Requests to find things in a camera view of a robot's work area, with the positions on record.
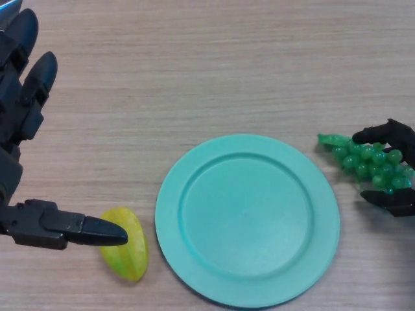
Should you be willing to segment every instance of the plate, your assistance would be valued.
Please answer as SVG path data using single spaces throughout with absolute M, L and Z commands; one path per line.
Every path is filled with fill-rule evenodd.
M 291 300 L 328 269 L 340 216 L 323 173 L 270 137 L 200 144 L 167 174 L 155 212 L 160 248 L 186 285 L 217 303 Z

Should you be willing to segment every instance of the toy fruit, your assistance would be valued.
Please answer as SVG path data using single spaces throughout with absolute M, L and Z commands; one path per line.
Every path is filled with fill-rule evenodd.
M 148 266 L 148 244 L 137 216 L 127 207 L 110 209 L 102 219 L 120 225 L 128 233 L 128 243 L 121 246 L 101 247 L 104 261 L 119 276 L 138 281 Z
M 355 144 L 351 137 L 339 134 L 318 134 L 318 141 L 328 146 L 342 169 L 359 182 L 371 183 L 373 188 L 386 193 L 412 186 L 414 169 L 401 164 L 399 150 L 386 153 L 384 144 Z

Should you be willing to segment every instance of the green grape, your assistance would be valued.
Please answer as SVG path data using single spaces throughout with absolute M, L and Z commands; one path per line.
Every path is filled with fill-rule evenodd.
M 346 147 L 348 145 L 348 142 L 350 140 L 350 137 L 346 137 L 339 134 L 318 134 L 318 141 L 320 141 L 320 144 L 328 144 L 331 146 L 341 146 Z
M 381 143 L 374 143 L 373 147 L 376 151 L 382 151 L 383 149 L 385 149 L 385 145 Z
M 403 178 L 402 188 L 411 188 L 412 182 L 409 178 Z
M 380 175 L 372 178 L 372 185 L 377 189 L 383 189 L 386 186 L 386 179 Z
M 385 163 L 380 167 L 379 173 L 385 178 L 391 178 L 394 175 L 394 167 L 390 163 Z
M 369 163 L 368 168 L 371 176 L 380 175 L 381 173 L 381 167 L 374 163 Z
M 385 189 L 383 189 L 383 191 L 386 194 L 393 194 L 394 193 L 394 188 L 393 187 L 386 187 Z
M 406 169 L 406 165 L 398 164 L 395 166 L 395 175 L 403 175 L 403 171 Z
M 392 164 L 398 165 L 402 160 L 402 152 L 399 150 L 391 150 L 387 155 L 386 158 Z
M 359 163 L 356 166 L 356 174 L 358 175 L 358 177 L 361 177 L 361 178 L 368 176 L 369 175 L 368 165 L 366 165 L 366 163 Z
M 372 156 L 373 163 L 380 165 L 386 161 L 386 154 L 382 151 L 375 152 Z
M 352 140 L 350 140 L 348 143 L 348 149 L 351 154 L 360 154 L 362 146 L 355 144 Z
M 336 159 L 342 161 L 347 156 L 348 150 L 346 147 L 336 146 L 332 149 L 331 153 L 334 155 Z
M 397 176 L 392 179 L 392 186 L 394 189 L 402 189 L 404 187 L 404 184 L 405 178 Z
M 410 167 L 409 165 L 403 166 L 402 175 L 404 175 L 405 177 L 413 177 L 414 173 L 415 173 L 414 169 Z
M 361 158 L 364 160 L 369 160 L 373 156 L 374 153 L 375 153 L 375 148 L 367 144 L 365 146 L 362 146 Z
M 346 170 L 351 170 L 359 164 L 359 157 L 354 154 L 348 155 L 344 158 L 342 164 Z

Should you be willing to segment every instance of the grape bunch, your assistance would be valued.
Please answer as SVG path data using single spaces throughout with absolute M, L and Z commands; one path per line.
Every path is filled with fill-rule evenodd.
M 356 144 L 341 135 L 319 134 L 318 139 L 331 148 L 343 170 L 359 181 L 369 181 L 375 189 L 386 193 L 412 186 L 414 169 L 401 162 L 399 150 L 386 153 L 383 144 Z

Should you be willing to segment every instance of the wooden table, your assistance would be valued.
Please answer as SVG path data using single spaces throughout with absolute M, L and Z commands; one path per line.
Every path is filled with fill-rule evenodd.
M 338 198 L 342 236 L 324 277 L 278 310 L 414 310 L 415 221 L 365 204 L 316 149 L 318 132 L 352 134 L 415 103 L 413 1 L 25 0 L 40 33 L 31 64 L 59 72 L 13 203 L 56 200 L 99 216 L 135 210 L 150 265 L 131 286 L 96 248 L 17 246 L 1 238 L 3 310 L 217 310 L 174 276 L 154 206 L 174 162 L 206 139 L 269 135 L 305 152 Z

